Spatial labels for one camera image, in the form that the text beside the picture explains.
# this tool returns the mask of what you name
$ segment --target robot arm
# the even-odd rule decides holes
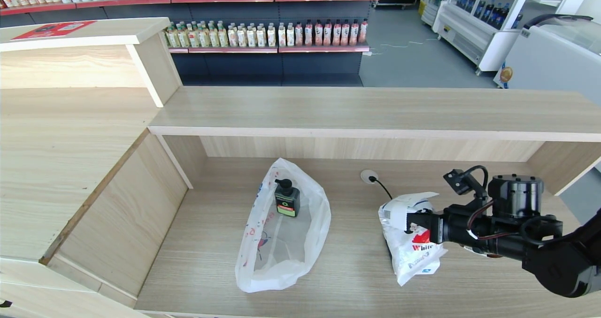
[[[471,175],[476,169],[485,172],[482,185]],[[452,204],[440,213],[409,213],[407,227],[414,223],[429,229],[433,243],[452,241],[474,252],[520,260],[522,269],[534,274],[547,290],[564,297],[601,290],[601,209],[586,224],[562,235],[561,221],[540,215],[541,179],[496,175],[487,192],[487,175],[483,166],[445,174],[457,194],[474,191],[474,200]],[[492,216],[486,215],[489,207]],[[553,239],[543,240],[549,236]]]

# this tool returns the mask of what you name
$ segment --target power cord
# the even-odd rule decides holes
[[[386,187],[382,184],[382,182],[378,181],[378,179],[374,176],[369,176],[369,181],[370,182],[376,182],[378,183],[380,186],[382,186],[382,188],[384,189],[384,191],[388,194],[388,197],[390,197],[390,199],[392,200],[392,196],[390,195],[390,193],[388,192],[388,189],[386,189]]]

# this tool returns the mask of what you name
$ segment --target red sign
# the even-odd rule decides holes
[[[23,35],[19,35],[13,40],[20,39],[33,39],[33,38],[49,38],[54,36],[65,36],[68,34],[81,29],[86,25],[90,25],[96,21],[79,21],[79,22],[62,22],[62,23],[51,23],[45,24],[41,27],[37,27],[32,31],[28,31]]]

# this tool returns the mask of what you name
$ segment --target white package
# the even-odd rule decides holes
[[[427,200],[438,196],[434,192],[402,194],[380,207],[378,215],[384,237],[393,259],[394,274],[403,286],[414,275],[432,274],[440,266],[440,257],[447,252],[442,244],[430,242],[430,230],[416,224],[407,228],[407,214],[432,210]]]
[[[300,190],[296,217],[275,205],[276,179],[290,179]],[[283,290],[315,264],[328,235],[330,204],[324,189],[298,166],[278,159],[255,198],[236,261],[236,284],[244,292]]]

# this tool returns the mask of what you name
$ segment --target black cable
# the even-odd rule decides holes
[[[537,239],[530,238],[530,236],[526,232],[526,228],[528,228],[528,226],[530,224],[535,223],[535,222],[540,222],[541,220],[556,220],[556,218],[555,218],[555,216],[536,216],[536,217],[532,217],[532,218],[526,220],[520,226],[520,235],[522,236],[524,241],[527,241],[528,243],[530,243],[532,245],[545,245],[545,244],[549,244],[549,243],[557,243],[558,241],[562,241],[562,240],[566,239],[567,237],[569,237],[569,235],[564,235],[562,237],[557,237],[557,238],[548,239],[548,240],[537,240]]]
[[[469,174],[471,174],[472,172],[476,171],[476,170],[482,170],[483,173],[485,173],[485,180],[482,183],[482,187],[485,188],[486,190],[486,185],[488,184],[488,170],[486,169],[485,166],[481,166],[481,165],[474,165],[471,168],[469,168],[467,171],[465,171],[463,173],[464,176],[467,176]]]
[[[386,189],[386,187],[382,184],[382,182],[378,181],[378,179],[376,177],[370,176],[369,181],[370,182],[378,182],[378,184],[381,185],[382,188],[384,188],[384,191],[388,194],[388,197],[390,197],[390,199],[392,200],[393,197],[388,192],[388,189]]]

